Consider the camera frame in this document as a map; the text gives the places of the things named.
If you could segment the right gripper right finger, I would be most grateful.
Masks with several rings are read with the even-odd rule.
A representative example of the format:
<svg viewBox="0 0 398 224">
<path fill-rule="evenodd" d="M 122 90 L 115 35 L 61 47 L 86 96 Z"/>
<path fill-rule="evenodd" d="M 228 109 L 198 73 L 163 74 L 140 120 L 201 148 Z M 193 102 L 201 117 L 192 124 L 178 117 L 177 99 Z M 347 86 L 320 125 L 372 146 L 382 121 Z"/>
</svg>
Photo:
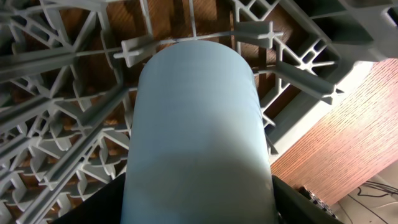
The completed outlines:
<svg viewBox="0 0 398 224">
<path fill-rule="evenodd" d="M 276 209 L 284 223 L 341 224 L 277 176 L 272 176 Z"/>
</svg>

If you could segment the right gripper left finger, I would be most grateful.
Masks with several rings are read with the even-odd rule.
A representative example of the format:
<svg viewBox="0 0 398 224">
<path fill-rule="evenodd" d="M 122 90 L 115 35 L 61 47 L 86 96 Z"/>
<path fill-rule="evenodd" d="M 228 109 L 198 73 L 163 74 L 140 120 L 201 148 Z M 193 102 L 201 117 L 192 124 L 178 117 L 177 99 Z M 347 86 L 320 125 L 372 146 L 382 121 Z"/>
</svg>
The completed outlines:
<svg viewBox="0 0 398 224">
<path fill-rule="evenodd" d="M 126 175 L 122 174 L 52 224 L 120 224 Z"/>
</svg>

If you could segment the blue cup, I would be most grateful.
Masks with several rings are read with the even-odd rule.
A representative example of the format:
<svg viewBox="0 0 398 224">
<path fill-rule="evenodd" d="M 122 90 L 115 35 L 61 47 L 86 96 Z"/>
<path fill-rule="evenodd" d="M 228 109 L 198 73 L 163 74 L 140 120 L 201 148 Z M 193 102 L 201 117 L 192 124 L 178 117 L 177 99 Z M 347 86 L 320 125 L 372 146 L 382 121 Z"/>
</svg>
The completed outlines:
<svg viewBox="0 0 398 224">
<path fill-rule="evenodd" d="M 254 74 L 231 48 L 181 42 L 146 63 L 121 222 L 277 222 Z"/>
</svg>

